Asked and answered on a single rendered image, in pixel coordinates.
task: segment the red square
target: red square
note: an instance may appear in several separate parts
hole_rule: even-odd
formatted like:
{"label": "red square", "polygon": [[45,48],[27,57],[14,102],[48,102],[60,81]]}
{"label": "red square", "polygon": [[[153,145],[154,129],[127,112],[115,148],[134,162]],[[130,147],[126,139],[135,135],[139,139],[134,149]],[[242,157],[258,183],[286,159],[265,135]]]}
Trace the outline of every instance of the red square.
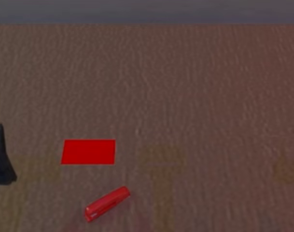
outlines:
{"label": "red square", "polygon": [[74,140],[64,142],[61,164],[114,164],[115,140]]}

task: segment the gray wall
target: gray wall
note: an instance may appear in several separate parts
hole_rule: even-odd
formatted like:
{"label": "gray wall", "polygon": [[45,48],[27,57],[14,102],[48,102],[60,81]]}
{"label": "gray wall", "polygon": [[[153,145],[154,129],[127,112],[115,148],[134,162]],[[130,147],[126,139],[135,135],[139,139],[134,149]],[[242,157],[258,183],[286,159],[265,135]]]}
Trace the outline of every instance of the gray wall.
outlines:
{"label": "gray wall", "polygon": [[294,22],[294,0],[0,0],[0,22]]}

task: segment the black cone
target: black cone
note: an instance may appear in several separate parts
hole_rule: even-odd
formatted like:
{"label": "black cone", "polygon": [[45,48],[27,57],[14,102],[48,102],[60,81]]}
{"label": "black cone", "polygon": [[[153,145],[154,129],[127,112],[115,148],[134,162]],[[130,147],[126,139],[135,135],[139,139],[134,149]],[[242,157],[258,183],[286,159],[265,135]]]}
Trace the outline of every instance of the black cone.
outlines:
{"label": "black cone", "polygon": [[0,185],[9,185],[17,180],[17,175],[6,153],[3,125],[0,124]]}

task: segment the base of dark object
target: base of dark object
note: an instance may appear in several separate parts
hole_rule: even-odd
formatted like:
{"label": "base of dark object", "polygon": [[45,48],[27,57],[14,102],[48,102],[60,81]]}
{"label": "base of dark object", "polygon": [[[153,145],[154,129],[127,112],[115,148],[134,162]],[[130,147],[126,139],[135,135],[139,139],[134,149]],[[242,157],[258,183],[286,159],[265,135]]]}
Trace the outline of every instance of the base of dark object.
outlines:
{"label": "base of dark object", "polygon": [[17,175],[6,153],[3,125],[0,124],[0,185],[10,185],[17,180]]}

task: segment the brown ground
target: brown ground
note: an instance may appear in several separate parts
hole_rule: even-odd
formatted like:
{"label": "brown ground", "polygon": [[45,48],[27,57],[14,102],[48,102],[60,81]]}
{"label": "brown ground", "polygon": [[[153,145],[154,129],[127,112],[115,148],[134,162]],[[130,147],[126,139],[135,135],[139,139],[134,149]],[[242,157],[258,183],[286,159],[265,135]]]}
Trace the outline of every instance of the brown ground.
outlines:
{"label": "brown ground", "polygon": [[[0,232],[294,232],[294,26],[0,26],[0,122]],[[61,166],[68,138],[116,164]]]}

